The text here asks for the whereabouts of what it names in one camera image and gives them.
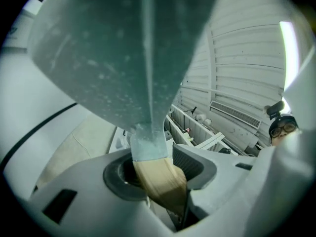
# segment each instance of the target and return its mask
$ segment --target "wall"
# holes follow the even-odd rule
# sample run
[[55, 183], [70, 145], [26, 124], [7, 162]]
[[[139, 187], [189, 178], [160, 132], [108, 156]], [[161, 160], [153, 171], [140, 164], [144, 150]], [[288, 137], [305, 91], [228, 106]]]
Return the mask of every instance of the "wall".
[[[269, 144], [271, 121], [262, 109], [282, 98], [285, 54], [279, 22], [289, 19], [281, 0], [217, 0], [183, 80], [180, 107], [197, 106], [197, 114], [207, 114], [212, 125], [240, 148], [253, 144], [253, 135]], [[261, 120], [259, 129], [210, 111], [212, 100]], [[226, 128], [220, 116], [226, 118]], [[237, 128], [249, 136], [241, 139]]]
[[[31, 6], [30, 11], [21, 12], [22, 17], [13, 24], [16, 31], [1, 49], [0, 161], [34, 127], [74, 103], [26, 54], [28, 31], [36, 11]], [[25, 199], [31, 195], [36, 180], [57, 147], [89, 113], [79, 105], [70, 108], [34, 133], [16, 151], [4, 169], [4, 176], [16, 195]]]
[[77, 162], [106, 154], [110, 149], [115, 129], [116, 126], [113, 124], [90, 114], [59, 145], [36, 186], [40, 189]]

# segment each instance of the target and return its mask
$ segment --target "white panel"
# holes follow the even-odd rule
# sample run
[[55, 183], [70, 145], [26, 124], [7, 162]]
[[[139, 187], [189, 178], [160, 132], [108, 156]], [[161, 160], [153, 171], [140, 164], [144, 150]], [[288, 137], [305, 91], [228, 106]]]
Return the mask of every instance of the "white panel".
[[229, 140], [237, 145], [239, 149], [244, 151], [255, 137], [254, 134], [248, 130], [238, 126], [235, 122], [230, 121], [213, 111], [210, 112], [212, 119], [212, 127], [220, 131], [225, 137], [229, 137]]
[[[271, 121], [262, 109], [281, 100], [285, 54], [279, 22], [289, 19], [290, 11], [281, 0], [217, 0], [203, 35], [207, 39], [183, 80], [179, 104], [197, 106], [196, 113], [208, 118], [214, 116], [206, 108], [211, 100], [236, 108], [262, 121], [258, 131], [247, 131], [266, 141]], [[208, 65], [203, 63], [204, 51], [209, 52]], [[244, 147], [252, 140], [241, 136], [243, 129], [240, 126], [239, 135], [225, 136], [236, 145], [240, 140]]]
[[16, 196], [28, 199], [49, 159], [65, 138], [90, 114], [76, 105], [47, 123], [13, 155], [4, 176]]
[[316, 129], [315, 63], [316, 49], [313, 46], [303, 62], [300, 74], [285, 94], [288, 103], [293, 106], [293, 113], [297, 117], [299, 127], [309, 131]]
[[0, 56], [0, 160], [31, 129], [74, 101], [48, 80], [24, 50]]
[[3, 47], [27, 47], [27, 41], [33, 25], [33, 18], [38, 13], [40, 7], [40, 1], [28, 0], [13, 22], [2, 45]]
[[164, 126], [165, 126], [165, 128], [166, 128], [168, 131], [170, 131], [170, 123], [169, 123], [168, 119], [165, 119], [165, 120], [164, 120]]
[[[173, 118], [176, 120], [177, 123], [181, 123], [182, 119], [184, 118], [184, 124], [185, 124], [185, 128], [190, 128], [191, 131], [189, 132], [190, 137], [194, 138], [194, 141], [197, 144], [201, 144], [204, 143], [206, 140], [211, 139], [211, 138], [215, 138], [216, 139], [216, 135], [206, 129], [204, 126], [202, 126], [200, 123], [198, 123], [197, 121], [195, 121], [192, 117], [190, 117], [187, 113], [183, 112], [180, 108], [173, 106], [174, 107], [174, 112], [172, 113]], [[217, 139], [217, 142], [220, 145], [222, 145], [222, 147], [225, 148], [230, 148], [228, 147], [225, 143], [223, 143], [221, 140], [222, 138], [224, 138], [223, 136], [220, 139]], [[231, 150], [231, 153], [234, 155], [238, 155], [235, 151]]]
[[219, 140], [221, 140], [223, 138], [224, 138], [223, 134], [221, 132], [219, 132], [219, 133], [215, 134], [213, 137], [198, 144], [196, 146], [196, 148], [208, 150], [209, 148], [211, 148], [213, 145], [215, 145]]
[[166, 116], [166, 121], [168, 123], [170, 123], [170, 133], [172, 135], [173, 140], [175, 141], [175, 143], [177, 144], [184, 144], [184, 145], [188, 145], [188, 146], [192, 146], [192, 143], [184, 137], [183, 133], [181, 132], [181, 130], [178, 128], [178, 126], [171, 120], [171, 118], [169, 116]]

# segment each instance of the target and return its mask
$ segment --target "white wall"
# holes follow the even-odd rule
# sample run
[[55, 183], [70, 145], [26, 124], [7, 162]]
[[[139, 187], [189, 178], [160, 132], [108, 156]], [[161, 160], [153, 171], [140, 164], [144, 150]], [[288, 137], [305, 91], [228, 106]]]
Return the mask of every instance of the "white wall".
[[[241, 137], [248, 132], [268, 144], [271, 121], [262, 109], [282, 98], [285, 54], [279, 22], [288, 20], [290, 12], [282, 0], [217, 0], [183, 80], [181, 108], [197, 106], [196, 113], [207, 114], [240, 148], [253, 141], [252, 135]], [[209, 110], [212, 100], [261, 120], [258, 131], [229, 120], [231, 128], [243, 132], [228, 132], [227, 127], [222, 131], [222, 118]]]
[[[0, 160], [29, 131], [74, 103], [50, 82], [26, 54], [26, 41], [40, 3], [24, 9], [13, 24], [0, 55]], [[50, 157], [63, 140], [90, 112], [75, 106], [32, 135], [4, 169], [14, 193], [27, 199]]]

